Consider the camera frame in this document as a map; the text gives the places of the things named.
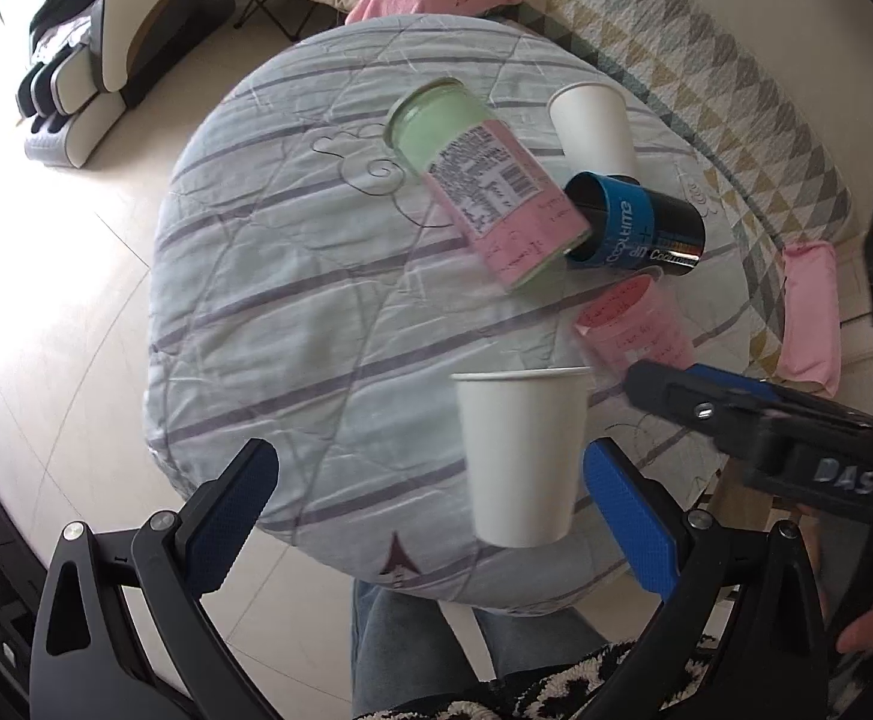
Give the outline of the white paper cup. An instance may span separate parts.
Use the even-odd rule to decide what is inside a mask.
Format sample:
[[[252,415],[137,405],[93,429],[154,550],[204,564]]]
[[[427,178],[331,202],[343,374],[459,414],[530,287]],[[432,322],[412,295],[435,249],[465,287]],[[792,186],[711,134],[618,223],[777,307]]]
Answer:
[[[589,372],[472,372],[452,382],[477,538],[508,550],[565,538],[580,486]]]
[[[564,86],[548,99],[547,112],[571,171],[640,182],[625,96],[615,86]]]

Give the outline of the pink clear plastic cup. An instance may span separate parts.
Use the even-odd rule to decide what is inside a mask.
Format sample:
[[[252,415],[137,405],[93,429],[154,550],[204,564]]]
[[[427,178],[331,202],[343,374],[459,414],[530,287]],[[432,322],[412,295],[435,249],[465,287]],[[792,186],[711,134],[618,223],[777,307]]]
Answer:
[[[573,328],[584,349],[615,376],[643,359],[676,369],[695,362],[682,312],[660,268],[611,284],[581,309]]]

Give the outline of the small pink towel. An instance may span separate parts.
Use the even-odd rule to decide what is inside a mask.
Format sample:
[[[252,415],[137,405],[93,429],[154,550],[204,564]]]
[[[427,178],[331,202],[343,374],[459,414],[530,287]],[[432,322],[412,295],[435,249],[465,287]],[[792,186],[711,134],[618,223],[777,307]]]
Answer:
[[[811,383],[829,398],[841,380],[838,268],[827,241],[789,244],[783,252],[784,328],[776,375]]]

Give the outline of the leopard print garment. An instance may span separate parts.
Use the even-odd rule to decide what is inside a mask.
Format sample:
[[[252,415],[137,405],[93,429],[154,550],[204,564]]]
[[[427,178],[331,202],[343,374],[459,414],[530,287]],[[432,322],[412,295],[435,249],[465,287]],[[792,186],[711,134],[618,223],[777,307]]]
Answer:
[[[610,642],[569,667],[519,671],[479,681],[461,694],[420,697],[363,718],[581,718],[636,646],[635,639]]]

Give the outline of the blue jeans legs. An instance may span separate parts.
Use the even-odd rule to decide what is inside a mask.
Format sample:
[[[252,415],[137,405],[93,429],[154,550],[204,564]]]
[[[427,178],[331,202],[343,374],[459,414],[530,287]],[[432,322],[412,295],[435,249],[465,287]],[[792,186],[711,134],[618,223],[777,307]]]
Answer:
[[[473,613],[496,678],[573,667],[607,644],[575,608],[547,616]],[[438,603],[357,580],[352,595],[352,713],[432,700],[487,700]]]

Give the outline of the striped grey table cloth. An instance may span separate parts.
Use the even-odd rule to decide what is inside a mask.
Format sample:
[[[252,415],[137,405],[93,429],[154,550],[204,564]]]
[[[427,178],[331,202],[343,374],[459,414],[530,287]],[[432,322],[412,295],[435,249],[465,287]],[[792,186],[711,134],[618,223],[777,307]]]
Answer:
[[[197,128],[160,213],[145,437],[181,494],[268,440],[260,526],[366,582],[493,611],[571,605],[623,566],[587,497],[571,532],[500,550],[472,528],[459,372],[575,366],[610,283],[554,263],[506,291],[384,145],[389,109],[466,83],[548,174],[548,118],[594,65],[516,26],[394,16],[331,29],[244,78]]]

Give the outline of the triangle pattern quilted sofa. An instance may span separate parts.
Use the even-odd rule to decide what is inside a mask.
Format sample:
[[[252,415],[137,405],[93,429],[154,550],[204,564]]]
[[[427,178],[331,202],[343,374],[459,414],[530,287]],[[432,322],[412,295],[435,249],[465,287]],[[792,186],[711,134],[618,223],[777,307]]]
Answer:
[[[514,20],[628,89],[698,154],[726,211],[749,299],[750,371],[776,375],[783,252],[835,245],[851,195],[784,89],[695,0],[524,0]]]

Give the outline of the blue black CoolTowel canister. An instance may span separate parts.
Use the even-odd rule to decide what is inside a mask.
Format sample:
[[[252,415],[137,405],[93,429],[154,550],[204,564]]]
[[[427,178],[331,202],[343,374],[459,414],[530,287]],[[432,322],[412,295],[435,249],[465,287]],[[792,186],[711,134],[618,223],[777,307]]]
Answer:
[[[578,172],[565,193],[591,227],[589,238],[566,254],[575,265],[615,270],[659,266],[682,277],[703,257],[703,218],[687,200],[596,172]]]

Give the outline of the green pink label canister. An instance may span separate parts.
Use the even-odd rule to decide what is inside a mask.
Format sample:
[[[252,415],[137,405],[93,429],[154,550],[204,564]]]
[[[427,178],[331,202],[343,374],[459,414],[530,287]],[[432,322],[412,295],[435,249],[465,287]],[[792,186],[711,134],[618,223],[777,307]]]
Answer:
[[[506,289],[523,286],[591,234],[511,128],[456,78],[436,78],[394,103],[384,142]]]

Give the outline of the white massage chair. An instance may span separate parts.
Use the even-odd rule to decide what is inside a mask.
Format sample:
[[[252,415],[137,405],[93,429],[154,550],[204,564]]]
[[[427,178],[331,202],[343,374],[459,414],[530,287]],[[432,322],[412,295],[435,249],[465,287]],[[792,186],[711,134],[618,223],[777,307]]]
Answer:
[[[16,88],[25,154],[80,169],[169,70],[235,11],[235,0],[44,0]]]

